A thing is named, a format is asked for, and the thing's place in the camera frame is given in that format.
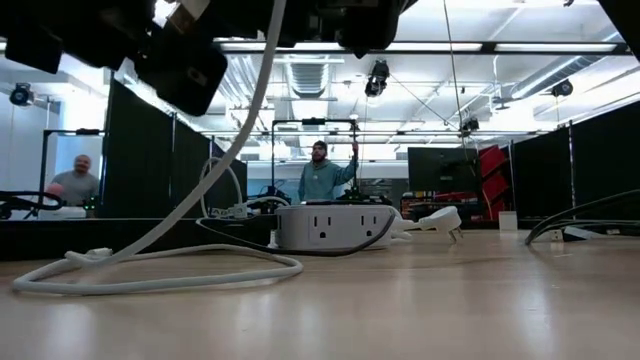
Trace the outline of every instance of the table surface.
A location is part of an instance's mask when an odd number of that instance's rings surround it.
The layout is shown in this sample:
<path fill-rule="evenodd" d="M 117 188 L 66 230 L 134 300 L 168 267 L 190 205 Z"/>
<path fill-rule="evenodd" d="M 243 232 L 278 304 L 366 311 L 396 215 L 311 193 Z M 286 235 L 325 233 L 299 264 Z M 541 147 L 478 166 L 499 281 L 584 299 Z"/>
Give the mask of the table surface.
<path fill-rule="evenodd" d="M 42 262 L 0 264 L 2 360 L 637 359 L 640 239 L 522 245 L 524 233 L 414 234 L 348 258 L 300 258 L 270 284 L 101 297 L 16 294 Z M 270 268 L 198 255 L 57 281 Z"/>

